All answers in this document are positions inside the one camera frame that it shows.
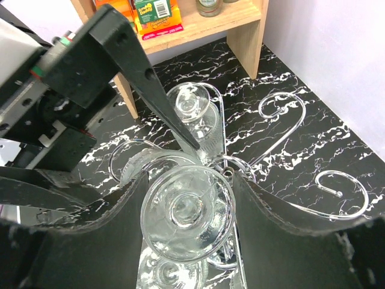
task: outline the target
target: curled metal hook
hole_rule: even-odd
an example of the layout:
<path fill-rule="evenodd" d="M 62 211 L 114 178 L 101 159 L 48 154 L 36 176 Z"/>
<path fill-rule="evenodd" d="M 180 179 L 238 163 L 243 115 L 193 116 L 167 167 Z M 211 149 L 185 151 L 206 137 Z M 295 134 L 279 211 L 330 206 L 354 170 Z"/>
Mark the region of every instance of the curled metal hook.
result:
<path fill-rule="evenodd" d="M 288 93 L 288 92 L 277 92 L 277 93 L 272 93 L 271 95 L 268 95 L 266 96 L 265 98 L 263 98 L 261 100 L 261 102 L 259 103 L 259 106 L 258 106 L 258 112 L 260 114 L 260 116 L 262 116 L 264 119 L 272 119 L 273 117 L 276 117 L 277 115 L 279 114 L 282 114 L 284 112 L 286 112 L 286 109 L 284 108 L 280 108 L 278 109 L 277 111 L 275 111 L 274 113 L 272 114 L 265 114 L 263 113 L 263 106 L 265 105 L 265 102 L 269 99 L 274 99 L 278 96 L 286 96 L 286 97 L 290 97 L 290 98 L 294 98 L 295 100 L 297 100 L 297 102 L 301 105 L 302 107 L 302 115 L 300 117 L 300 119 L 297 121 L 297 123 L 295 124 L 295 126 L 293 126 L 289 131 L 286 132 L 286 134 L 284 134 L 279 140 L 276 141 L 276 143 L 274 143 L 270 148 L 268 148 L 262 155 L 260 155 L 257 159 L 255 159 L 254 161 L 252 161 L 250 163 L 251 166 L 254 166 L 256 164 L 259 164 L 265 157 L 267 157 L 268 154 L 270 154 L 270 152 L 275 149 L 281 142 L 283 142 L 286 138 L 288 138 L 297 128 L 299 128 L 301 126 L 301 124 L 303 123 L 303 120 L 305 119 L 305 116 L 306 116 L 306 107 L 305 107 L 305 103 L 303 102 L 303 100 L 301 98 L 299 98 L 297 95 L 294 95 L 292 93 Z"/>
<path fill-rule="evenodd" d="M 127 146 L 127 145 L 130 145 L 132 143 L 144 143 L 145 145 L 148 145 L 152 148 L 157 148 L 157 149 L 161 149 L 160 146 L 157 146 L 156 144 L 152 143 L 151 141 L 148 141 L 148 140 L 142 140 L 140 138 L 136 138 L 135 140 L 127 140 L 127 141 L 124 141 L 123 143 L 120 143 L 115 149 L 114 151 L 112 152 L 112 154 L 109 156 L 109 160 L 108 160 L 108 173 L 109 175 L 116 181 L 116 182 L 120 182 L 120 180 L 118 179 L 118 177 L 115 175 L 114 173 L 114 169 L 112 167 L 112 162 L 114 161 L 114 157 L 116 155 L 116 153 L 123 147 L 123 146 Z"/>
<path fill-rule="evenodd" d="M 366 191 L 365 187 L 363 186 L 363 184 L 358 179 L 356 179 L 355 177 L 353 177 L 347 173 L 340 172 L 339 170 L 324 170 L 324 171 L 322 171 L 315 178 L 315 182 L 317 184 L 317 187 L 320 188 L 321 190 L 324 190 L 327 193 L 331 193 L 337 197 L 342 197 L 343 193 L 341 191 L 336 191 L 336 190 L 333 190 L 331 188 L 325 187 L 324 185 L 321 185 L 321 183 L 319 182 L 319 179 L 325 175 L 343 176 L 346 179 L 349 179 L 351 182 L 355 183 L 355 185 L 357 185 L 360 188 L 360 191 L 362 192 L 362 195 L 364 197 L 364 201 L 363 201 L 363 205 L 362 205 L 361 209 L 358 212 L 356 212 L 354 214 L 349 214 L 349 215 L 334 215 L 334 214 L 327 214 L 327 213 L 319 212 L 319 211 L 309 209 L 306 207 L 302 207 L 302 206 L 299 206 L 299 205 L 296 205 L 293 203 L 289 203 L 289 204 L 291 204 L 293 207 L 296 207 L 296 208 L 298 208 L 302 211 L 305 211 L 309 214 L 313 214 L 313 215 L 316 215 L 316 216 L 319 216 L 322 218 L 326 218 L 326 219 L 351 220 L 351 219 L 355 219 L 355 218 L 361 216 L 366 211 L 366 209 L 368 208 L 368 205 L 369 205 L 369 195 L 368 195 L 368 192 Z"/>

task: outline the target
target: metal rod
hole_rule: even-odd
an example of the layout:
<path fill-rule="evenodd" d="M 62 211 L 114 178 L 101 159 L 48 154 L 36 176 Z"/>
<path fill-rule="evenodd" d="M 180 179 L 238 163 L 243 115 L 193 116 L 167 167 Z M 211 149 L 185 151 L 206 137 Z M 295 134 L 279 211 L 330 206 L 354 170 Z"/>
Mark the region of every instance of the metal rod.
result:
<path fill-rule="evenodd" d="M 219 160 L 230 161 L 231 163 L 239 167 L 240 171 L 243 172 L 247 177 L 249 177 L 253 182 L 256 182 L 256 176 L 252 171 L 251 165 L 249 165 L 249 163 L 246 163 L 244 160 L 230 155 L 216 155 L 211 159 L 211 163 L 209 164 L 209 166 L 213 165 L 216 169 L 220 169 L 221 167 L 218 168 L 216 166 L 216 163 Z"/>
<path fill-rule="evenodd" d="M 208 89 L 211 89 L 216 94 L 216 96 L 218 98 L 219 112 L 220 112 L 220 116 L 222 118 L 222 136 L 223 136 L 222 137 L 222 150 L 223 150 L 223 154 L 227 155 L 226 120 L 224 118 L 224 102 L 223 102 L 222 95 L 221 95 L 220 91 L 215 86 L 213 86 L 211 84 L 208 84 L 208 83 L 205 83 L 205 82 L 200 82 L 199 84 L 202 85 L 202 86 L 207 87 Z M 227 167 L 227 160 L 223 160 L 223 164 L 224 164 L 224 167 Z"/>
<path fill-rule="evenodd" d="M 356 212 L 354 214 L 349 214 L 349 215 L 334 215 L 334 214 L 327 214 L 327 213 L 323 213 L 323 212 L 309 209 L 306 207 L 302 207 L 302 206 L 299 206 L 299 205 L 296 205 L 293 203 L 289 203 L 289 204 L 291 204 L 293 207 L 296 207 L 296 208 L 298 208 L 302 211 L 305 211 L 309 214 L 313 214 L 313 215 L 316 215 L 316 216 L 319 216 L 322 218 L 326 218 L 326 219 L 331 219 L 331 220 L 351 220 L 351 219 L 355 219 L 355 218 L 361 216 L 366 211 L 366 209 L 368 208 L 368 205 L 369 205 L 369 195 L 368 195 L 368 192 L 366 191 L 365 187 L 363 186 L 363 184 L 358 179 L 356 179 L 355 177 L 353 177 L 347 173 L 341 172 L 339 170 L 322 171 L 315 178 L 315 182 L 317 184 L 317 187 L 320 188 L 321 190 L 324 190 L 327 193 L 331 193 L 337 197 L 343 196 L 341 191 L 336 191 L 336 190 L 333 190 L 331 188 L 325 187 L 325 186 L 320 184 L 319 179 L 325 175 L 343 176 L 343 177 L 349 179 L 351 182 L 355 183 L 355 185 L 357 185 L 360 188 L 360 191 L 362 192 L 362 195 L 364 197 L 364 202 L 363 202 L 363 206 L 361 207 L 361 209 L 358 212 Z"/>
<path fill-rule="evenodd" d="M 230 244 L 229 242 L 224 242 L 223 244 L 223 255 L 225 260 L 231 259 L 231 250 L 230 250 Z"/>
<path fill-rule="evenodd" d="M 120 143 L 115 149 L 114 151 L 112 152 L 111 156 L 109 156 L 109 160 L 108 160 L 108 173 L 109 175 L 116 181 L 116 182 L 120 182 L 120 180 L 118 179 L 118 177 L 115 175 L 114 173 L 114 169 L 112 167 L 112 162 L 114 161 L 114 157 L 116 155 L 116 153 L 123 147 L 123 146 L 126 146 L 126 145 L 129 145 L 131 143 L 144 143 L 152 148 L 157 148 L 157 149 L 161 149 L 160 146 L 157 146 L 156 144 L 152 143 L 151 141 L 148 141 L 148 140 L 142 140 L 140 138 L 136 138 L 135 140 L 127 140 L 127 141 L 124 141 L 123 143 Z"/>
<path fill-rule="evenodd" d="M 303 100 L 301 98 L 299 98 L 297 95 L 294 95 L 292 93 L 288 93 L 288 92 L 277 92 L 277 93 L 273 93 L 271 95 L 268 95 L 266 96 L 265 98 L 263 98 L 261 100 L 261 102 L 259 103 L 259 106 L 258 106 L 258 112 L 260 114 L 260 116 L 262 116 L 264 119 L 272 119 L 273 117 L 276 117 L 277 115 L 279 114 L 282 114 L 284 112 L 286 112 L 285 109 L 283 108 L 280 108 L 279 110 L 275 111 L 274 113 L 272 114 L 264 114 L 263 113 L 263 106 L 265 105 L 265 102 L 269 99 L 272 99 L 272 98 L 276 98 L 278 96 L 286 96 L 286 97 L 290 97 L 290 98 L 294 98 L 298 101 L 298 103 L 301 105 L 302 107 L 302 115 L 300 117 L 300 119 L 297 121 L 297 123 L 295 124 L 295 126 L 293 126 L 289 131 L 287 131 L 286 134 L 284 134 L 279 140 L 276 141 L 276 143 L 274 143 L 270 148 L 268 148 L 262 155 L 260 155 L 258 158 L 256 158 L 254 161 L 252 161 L 250 163 L 251 166 L 255 166 L 256 164 L 259 164 L 265 157 L 267 157 L 268 154 L 270 154 L 270 152 L 275 149 L 281 142 L 283 142 L 286 138 L 288 138 L 297 128 L 299 128 L 301 126 L 301 124 L 303 123 L 303 120 L 305 119 L 305 116 L 306 116 L 306 107 L 305 107 L 305 103 L 303 102 Z"/>

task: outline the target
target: white wall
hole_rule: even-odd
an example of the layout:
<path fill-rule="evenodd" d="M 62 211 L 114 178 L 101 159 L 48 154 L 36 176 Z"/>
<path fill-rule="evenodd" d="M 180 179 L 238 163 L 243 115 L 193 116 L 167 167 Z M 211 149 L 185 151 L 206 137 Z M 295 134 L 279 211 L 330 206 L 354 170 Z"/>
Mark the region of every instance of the white wall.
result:
<path fill-rule="evenodd" d="M 75 32 L 82 25 L 70 0 L 3 0 L 1 4 L 47 42 L 51 42 L 55 36 L 62 36 L 67 30 Z M 149 58 L 152 64 L 160 63 L 225 35 L 218 33 L 154 53 Z"/>
<path fill-rule="evenodd" d="M 264 38 L 383 160 L 384 11 L 384 0 L 270 0 Z"/>

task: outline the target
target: yellow box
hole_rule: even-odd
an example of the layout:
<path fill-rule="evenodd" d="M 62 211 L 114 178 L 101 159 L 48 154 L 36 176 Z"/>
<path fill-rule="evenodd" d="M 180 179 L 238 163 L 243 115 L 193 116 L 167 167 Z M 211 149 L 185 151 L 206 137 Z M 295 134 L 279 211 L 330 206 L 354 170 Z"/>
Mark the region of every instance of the yellow box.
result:
<path fill-rule="evenodd" d="M 109 4 L 114 7 L 126 16 L 130 22 L 134 21 L 134 14 L 129 0 L 95 0 L 96 9 L 99 9 L 104 4 Z"/>
<path fill-rule="evenodd" d="M 138 13 L 134 10 L 134 23 L 138 34 L 143 40 L 155 38 L 164 34 L 175 33 L 183 30 L 182 18 L 176 0 L 171 0 L 171 17 L 159 19 L 157 21 L 141 24 Z"/>

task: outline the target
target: robotic arm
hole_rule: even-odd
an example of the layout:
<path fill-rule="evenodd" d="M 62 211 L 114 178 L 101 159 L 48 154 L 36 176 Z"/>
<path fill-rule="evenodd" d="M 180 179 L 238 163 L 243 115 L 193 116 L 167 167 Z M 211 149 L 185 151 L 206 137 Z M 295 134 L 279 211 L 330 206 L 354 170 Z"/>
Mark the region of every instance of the robotic arm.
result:
<path fill-rule="evenodd" d="M 91 133 L 116 102 L 109 82 L 118 72 L 167 126 L 199 147 L 168 103 L 129 22 L 106 5 L 76 34 L 68 32 L 48 50 L 34 47 L 3 80 L 0 137 L 28 144 L 10 165 L 70 172 L 96 144 Z"/>

